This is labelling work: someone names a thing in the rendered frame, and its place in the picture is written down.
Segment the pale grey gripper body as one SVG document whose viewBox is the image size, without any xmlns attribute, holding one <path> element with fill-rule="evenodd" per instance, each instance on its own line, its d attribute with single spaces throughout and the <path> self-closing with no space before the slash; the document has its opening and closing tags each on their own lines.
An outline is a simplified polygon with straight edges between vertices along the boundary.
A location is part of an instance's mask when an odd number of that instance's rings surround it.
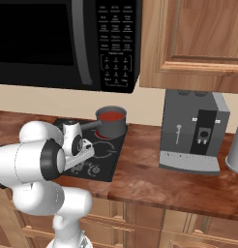
<svg viewBox="0 0 238 248">
<path fill-rule="evenodd" d="M 69 170 L 70 168 L 78 165 L 79 163 L 86 161 L 87 159 L 93 156 L 94 156 L 93 147 L 90 147 L 89 149 L 83 148 L 78 155 L 66 157 L 66 165 L 64 171 Z"/>
</svg>

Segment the red marinara sauce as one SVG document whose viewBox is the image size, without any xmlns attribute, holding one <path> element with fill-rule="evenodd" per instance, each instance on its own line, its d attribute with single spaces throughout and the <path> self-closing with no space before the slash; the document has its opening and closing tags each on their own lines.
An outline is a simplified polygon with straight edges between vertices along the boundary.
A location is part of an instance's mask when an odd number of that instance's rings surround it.
<svg viewBox="0 0 238 248">
<path fill-rule="evenodd" d="M 105 111 L 99 115 L 99 119 L 105 122 L 115 122 L 123 119 L 125 115 L 117 111 Z"/>
</svg>

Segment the black hob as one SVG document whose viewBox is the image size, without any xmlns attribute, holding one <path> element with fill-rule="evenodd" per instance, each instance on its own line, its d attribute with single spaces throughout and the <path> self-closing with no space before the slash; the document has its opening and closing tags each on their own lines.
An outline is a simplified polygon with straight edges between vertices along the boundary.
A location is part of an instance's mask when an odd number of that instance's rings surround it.
<svg viewBox="0 0 238 248">
<path fill-rule="evenodd" d="M 57 118 L 54 121 L 54 125 L 57 126 L 60 130 L 63 130 L 64 124 L 73 125 L 75 123 L 79 123 L 81 125 L 90 122 L 92 121 Z M 80 173 L 74 172 L 74 166 L 69 170 L 65 170 L 63 174 L 67 176 L 110 182 L 112 180 L 126 134 L 127 130 L 126 133 L 119 138 L 108 139 L 100 136 L 96 129 L 82 131 L 82 137 L 92 143 L 95 154 L 93 157 L 80 163 L 84 165 L 84 168 Z M 99 165 L 101 168 L 101 171 L 95 176 L 88 174 L 88 170 L 92 165 Z"/>
</svg>

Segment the grey saucepan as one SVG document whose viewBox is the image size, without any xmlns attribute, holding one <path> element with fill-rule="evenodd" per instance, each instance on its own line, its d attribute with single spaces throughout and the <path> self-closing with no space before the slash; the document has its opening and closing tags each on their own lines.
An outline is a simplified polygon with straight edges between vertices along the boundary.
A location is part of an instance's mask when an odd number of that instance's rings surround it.
<svg viewBox="0 0 238 248">
<path fill-rule="evenodd" d="M 125 117 L 119 121 L 105 122 L 105 121 L 102 121 L 99 119 L 99 115 L 105 111 L 122 112 L 125 115 Z M 127 130 L 127 124 L 126 124 L 127 112 L 124 108 L 121 108 L 118 106 L 102 107 L 96 111 L 96 117 L 97 117 L 97 120 L 94 122 L 81 124 L 80 125 L 81 130 L 85 131 L 85 130 L 90 130 L 90 129 L 96 129 L 100 136 L 108 138 L 108 139 L 116 139 L 116 138 L 123 136 L 126 133 L 126 130 Z"/>
</svg>

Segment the wooden drawer front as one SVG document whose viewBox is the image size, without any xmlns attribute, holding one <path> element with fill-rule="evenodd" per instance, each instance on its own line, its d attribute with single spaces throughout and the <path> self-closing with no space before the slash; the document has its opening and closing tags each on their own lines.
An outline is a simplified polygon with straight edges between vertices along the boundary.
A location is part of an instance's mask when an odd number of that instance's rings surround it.
<svg viewBox="0 0 238 248">
<path fill-rule="evenodd" d="M 135 229 L 125 214 L 113 217 L 89 214 L 80 220 L 80 226 L 95 247 L 135 248 Z"/>
<path fill-rule="evenodd" d="M 165 225 L 159 248 L 238 248 L 238 228 L 218 227 L 208 233 L 181 225 Z"/>
</svg>

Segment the wooden base cupboard door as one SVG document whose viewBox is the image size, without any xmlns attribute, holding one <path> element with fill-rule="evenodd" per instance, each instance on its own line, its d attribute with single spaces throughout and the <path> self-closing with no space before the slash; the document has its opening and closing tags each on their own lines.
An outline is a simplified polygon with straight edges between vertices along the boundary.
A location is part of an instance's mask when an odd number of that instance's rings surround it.
<svg viewBox="0 0 238 248">
<path fill-rule="evenodd" d="M 13 204 L 12 191 L 0 189 L 0 247 L 45 248 L 53 238 L 52 216 L 21 213 Z"/>
</svg>

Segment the grey coffee machine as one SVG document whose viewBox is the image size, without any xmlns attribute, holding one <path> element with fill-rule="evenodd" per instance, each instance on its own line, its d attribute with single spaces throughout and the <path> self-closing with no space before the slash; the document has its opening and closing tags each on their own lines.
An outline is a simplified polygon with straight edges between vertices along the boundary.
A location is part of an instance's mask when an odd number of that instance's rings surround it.
<svg viewBox="0 0 238 248">
<path fill-rule="evenodd" d="M 165 90 L 160 167 L 217 175 L 230 111 L 222 93 Z"/>
</svg>

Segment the black microwave oven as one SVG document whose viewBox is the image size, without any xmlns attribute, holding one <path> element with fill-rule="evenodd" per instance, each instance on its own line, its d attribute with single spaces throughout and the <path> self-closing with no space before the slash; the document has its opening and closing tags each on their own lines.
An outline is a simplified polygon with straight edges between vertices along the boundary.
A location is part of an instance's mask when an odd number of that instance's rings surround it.
<svg viewBox="0 0 238 248">
<path fill-rule="evenodd" d="M 84 0 L 83 11 L 91 85 L 76 61 L 72 0 L 0 0 L 0 84 L 133 92 L 142 0 Z"/>
</svg>

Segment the grey cone-shaped container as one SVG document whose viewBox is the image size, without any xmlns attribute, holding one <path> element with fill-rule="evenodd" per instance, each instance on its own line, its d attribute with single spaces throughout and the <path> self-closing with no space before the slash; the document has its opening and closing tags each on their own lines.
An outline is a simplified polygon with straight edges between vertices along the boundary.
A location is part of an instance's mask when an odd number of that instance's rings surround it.
<svg viewBox="0 0 238 248">
<path fill-rule="evenodd" d="M 238 173 L 238 127 L 231 144 L 228 155 L 225 158 L 225 164 L 227 167 Z"/>
</svg>

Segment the wooden wall cupboard door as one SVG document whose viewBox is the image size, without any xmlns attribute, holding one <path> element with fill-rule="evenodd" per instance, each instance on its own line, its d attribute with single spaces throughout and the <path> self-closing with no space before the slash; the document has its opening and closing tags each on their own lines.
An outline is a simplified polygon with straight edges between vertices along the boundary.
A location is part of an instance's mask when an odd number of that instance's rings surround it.
<svg viewBox="0 0 238 248">
<path fill-rule="evenodd" d="M 238 93 L 238 0 L 143 0 L 140 85 Z"/>
</svg>

